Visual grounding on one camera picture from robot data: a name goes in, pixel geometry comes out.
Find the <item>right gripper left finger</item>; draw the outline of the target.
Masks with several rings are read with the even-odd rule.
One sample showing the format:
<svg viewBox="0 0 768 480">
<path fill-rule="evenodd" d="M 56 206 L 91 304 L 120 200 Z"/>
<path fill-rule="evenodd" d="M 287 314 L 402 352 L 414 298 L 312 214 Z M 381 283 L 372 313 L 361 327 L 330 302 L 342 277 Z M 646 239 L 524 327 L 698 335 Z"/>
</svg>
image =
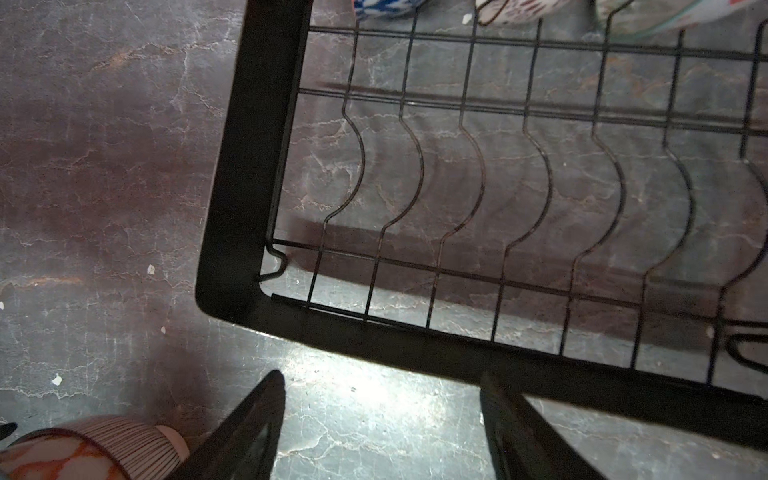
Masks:
<svg viewBox="0 0 768 480">
<path fill-rule="evenodd" d="M 286 405 L 285 379 L 270 371 L 171 479 L 269 479 Z"/>
</svg>

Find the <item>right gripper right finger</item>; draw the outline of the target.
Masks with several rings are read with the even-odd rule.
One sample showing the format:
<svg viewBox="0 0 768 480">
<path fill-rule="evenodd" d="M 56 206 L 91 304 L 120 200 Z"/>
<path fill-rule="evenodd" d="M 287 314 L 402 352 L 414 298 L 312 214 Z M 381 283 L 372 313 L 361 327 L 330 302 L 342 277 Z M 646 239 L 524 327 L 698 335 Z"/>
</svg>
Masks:
<svg viewBox="0 0 768 480">
<path fill-rule="evenodd" d="M 525 397 L 485 372 L 480 403 L 498 479 L 602 479 Z"/>
</svg>

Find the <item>pink striped bowl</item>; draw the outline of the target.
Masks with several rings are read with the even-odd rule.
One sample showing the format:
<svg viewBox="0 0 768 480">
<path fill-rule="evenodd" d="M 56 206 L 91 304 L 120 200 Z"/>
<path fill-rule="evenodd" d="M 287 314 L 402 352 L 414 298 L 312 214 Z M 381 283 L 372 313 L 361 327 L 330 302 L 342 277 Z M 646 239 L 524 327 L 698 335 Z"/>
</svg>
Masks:
<svg viewBox="0 0 768 480">
<path fill-rule="evenodd" d="M 164 479 L 190 456 L 186 441 L 174 429 L 119 415 L 36 430 L 8 447 L 46 435 L 75 436 L 94 443 L 123 469 L 126 479 Z"/>
</svg>

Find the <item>red patterned bowl underneath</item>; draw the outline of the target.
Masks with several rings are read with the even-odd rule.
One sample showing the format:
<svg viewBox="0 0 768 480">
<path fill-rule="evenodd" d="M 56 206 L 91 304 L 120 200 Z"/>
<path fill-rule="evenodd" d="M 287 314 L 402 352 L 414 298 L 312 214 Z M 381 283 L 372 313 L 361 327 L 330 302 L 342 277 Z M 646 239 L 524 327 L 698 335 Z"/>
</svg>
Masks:
<svg viewBox="0 0 768 480">
<path fill-rule="evenodd" d="M 481 26 L 529 23 L 561 10 L 570 0 L 477 0 Z"/>
</svg>

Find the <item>green patterned ceramic bowl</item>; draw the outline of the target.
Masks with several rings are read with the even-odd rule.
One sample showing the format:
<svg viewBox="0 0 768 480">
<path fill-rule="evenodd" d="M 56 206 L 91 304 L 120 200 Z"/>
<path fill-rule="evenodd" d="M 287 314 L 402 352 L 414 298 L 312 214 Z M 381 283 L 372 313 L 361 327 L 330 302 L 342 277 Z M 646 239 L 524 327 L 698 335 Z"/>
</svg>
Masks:
<svg viewBox="0 0 768 480">
<path fill-rule="evenodd" d="M 637 40 L 706 24 L 756 4 L 756 0 L 598 0 L 595 18 L 611 38 Z"/>
</svg>

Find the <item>orange patterned bowl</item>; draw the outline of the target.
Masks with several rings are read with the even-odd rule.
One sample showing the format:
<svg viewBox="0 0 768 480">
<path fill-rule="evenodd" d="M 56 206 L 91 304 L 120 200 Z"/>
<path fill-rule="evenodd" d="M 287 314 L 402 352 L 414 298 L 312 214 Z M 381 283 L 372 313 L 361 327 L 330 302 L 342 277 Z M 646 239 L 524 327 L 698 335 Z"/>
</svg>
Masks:
<svg viewBox="0 0 768 480">
<path fill-rule="evenodd" d="M 353 0 L 358 20 L 392 19 L 414 14 L 426 0 Z"/>
</svg>

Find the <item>blue patterned ceramic bowl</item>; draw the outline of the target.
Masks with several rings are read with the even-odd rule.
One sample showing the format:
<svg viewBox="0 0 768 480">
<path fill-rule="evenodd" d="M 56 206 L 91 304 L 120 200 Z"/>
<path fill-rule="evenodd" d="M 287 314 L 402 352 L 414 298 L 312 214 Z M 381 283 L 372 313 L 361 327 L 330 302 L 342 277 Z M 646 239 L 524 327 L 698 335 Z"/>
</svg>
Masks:
<svg viewBox="0 0 768 480">
<path fill-rule="evenodd" d="M 46 435 L 1 451 L 2 479 L 125 480 L 123 469 L 94 443 Z"/>
</svg>

